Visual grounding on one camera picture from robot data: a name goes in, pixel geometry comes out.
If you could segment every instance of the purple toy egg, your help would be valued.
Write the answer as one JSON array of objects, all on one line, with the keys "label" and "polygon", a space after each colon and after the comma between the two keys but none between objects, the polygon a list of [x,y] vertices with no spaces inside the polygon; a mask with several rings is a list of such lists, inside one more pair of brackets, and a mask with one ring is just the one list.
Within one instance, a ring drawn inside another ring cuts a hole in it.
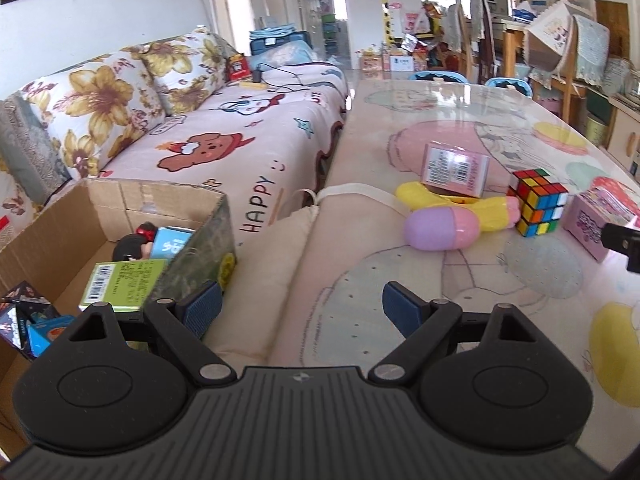
[{"label": "purple toy egg", "polygon": [[404,222],[404,240],[421,251],[465,249],[480,235],[480,221],[464,207],[429,207]]}]

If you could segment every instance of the rubik's cube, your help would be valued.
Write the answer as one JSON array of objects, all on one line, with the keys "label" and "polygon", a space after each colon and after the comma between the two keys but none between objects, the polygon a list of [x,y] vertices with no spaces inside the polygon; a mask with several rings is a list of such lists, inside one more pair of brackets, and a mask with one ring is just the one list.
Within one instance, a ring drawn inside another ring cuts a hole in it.
[{"label": "rubik's cube", "polygon": [[520,201],[516,229],[524,237],[552,233],[558,227],[569,192],[548,177],[545,170],[516,171],[511,175],[507,195]]}]

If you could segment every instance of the pink box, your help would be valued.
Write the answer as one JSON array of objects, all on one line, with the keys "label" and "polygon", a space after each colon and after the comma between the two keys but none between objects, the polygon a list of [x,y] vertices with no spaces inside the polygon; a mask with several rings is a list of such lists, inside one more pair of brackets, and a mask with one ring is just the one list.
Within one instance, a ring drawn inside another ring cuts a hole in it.
[{"label": "pink box", "polygon": [[430,142],[424,150],[420,180],[428,186],[480,198],[488,171],[488,155]]},{"label": "pink box", "polygon": [[562,216],[562,227],[569,231],[591,255],[602,262],[609,254],[600,241],[604,224],[633,227],[636,221],[609,191],[596,188],[574,196],[568,211]]}]

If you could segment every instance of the pink toy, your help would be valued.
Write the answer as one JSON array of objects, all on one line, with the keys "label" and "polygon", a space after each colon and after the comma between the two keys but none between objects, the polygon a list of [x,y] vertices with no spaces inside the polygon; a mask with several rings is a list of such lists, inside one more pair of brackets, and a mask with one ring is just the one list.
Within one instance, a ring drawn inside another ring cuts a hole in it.
[{"label": "pink toy", "polygon": [[404,222],[404,240],[421,251],[465,249],[480,236],[478,216],[465,207],[429,207]]},{"label": "pink toy", "polygon": [[575,236],[598,262],[602,262],[609,254],[600,241],[604,224],[632,227],[635,221],[636,215],[609,191],[596,188],[574,197],[568,212],[562,217],[562,227]]}]

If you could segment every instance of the sofa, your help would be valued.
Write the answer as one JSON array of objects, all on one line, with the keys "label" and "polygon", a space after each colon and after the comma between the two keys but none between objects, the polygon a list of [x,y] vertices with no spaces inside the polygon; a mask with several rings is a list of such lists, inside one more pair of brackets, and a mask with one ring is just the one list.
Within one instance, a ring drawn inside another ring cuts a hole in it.
[{"label": "sofa", "polygon": [[226,81],[236,54],[206,28],[127,46],[38,78],[0,103],[0,247],[82,178],[210,186],[229,197],[236,243],[302,204],[342,126],[334,65]]}]

